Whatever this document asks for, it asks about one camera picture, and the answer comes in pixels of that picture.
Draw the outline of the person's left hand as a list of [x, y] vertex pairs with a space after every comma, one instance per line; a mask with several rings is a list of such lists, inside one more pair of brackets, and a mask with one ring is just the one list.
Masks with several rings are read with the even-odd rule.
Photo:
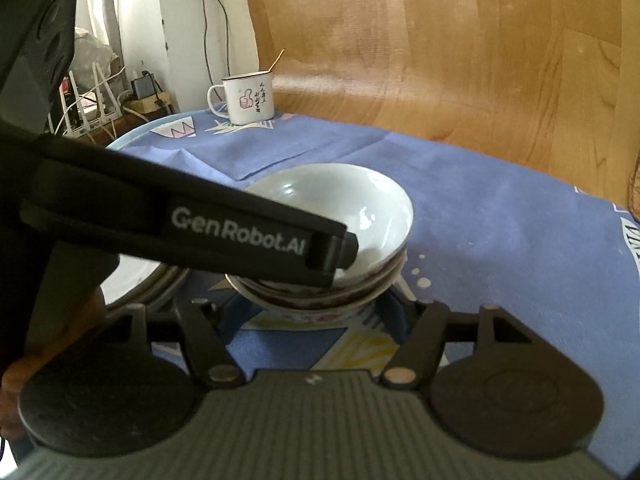
[[1, 379], [1, 437], [9, 441], [25, 435], [18, 414], [17, 401], [21, 391], [41, 367], [100, 324], [106, 315], [102, 289], [99, 287], [74, 313], [63, 333], [50, 344], [11, 364]]

